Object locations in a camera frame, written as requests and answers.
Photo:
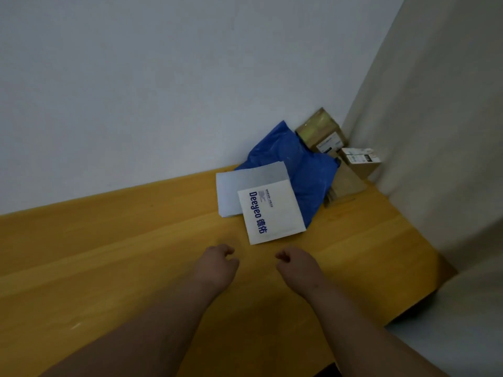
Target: hand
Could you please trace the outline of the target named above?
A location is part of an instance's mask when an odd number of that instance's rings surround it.
[[[234,253],[228,245],[211,246],[197,260],[192,270],[192,279],[213,289],[215,296],[221,294],[234,280],[239,259],[226,259]]]
[[[308,299],[315,290],[329,285],[311,254],[297,247],[286,247],[276,253],[280,261],[276,268],[294,292]]]

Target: wooden table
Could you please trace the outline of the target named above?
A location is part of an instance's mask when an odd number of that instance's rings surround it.
[[[180,376],[311,377],[332,361],[310,307],[275,270],[286,244],[313,254],[381,325],[456,272],[372,185],[320,208],[306,232],[250,246],[242,216],[217,213],[215,172],[1,216],[2,376],[38,375],[133,317],[220,242],[241,266]]]

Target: curtain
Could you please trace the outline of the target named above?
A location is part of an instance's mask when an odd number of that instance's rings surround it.
[[[503,373],[503,0],[405,0],[343,130],[460,274],[390,327],[450,375]]]

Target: forearm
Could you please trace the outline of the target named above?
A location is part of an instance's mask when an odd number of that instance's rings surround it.
[[[143,314],[88,344],[42,376],[174,376],[215,296],[211,286],[186,279]]]
[[[316,312],[345,377],[446,376],[405,343],[372,323],[330,283],[317,288],[306,299]]]

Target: person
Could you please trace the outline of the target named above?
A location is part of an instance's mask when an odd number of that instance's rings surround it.
[[[208,247],[171,296],[41,376],[175,376],[205,310],[234,280],[233,253],[225,244]],[[276,258],[287,286],[316,313],[344,377],[447,376],[368,320],[309,253],[287,247]]]

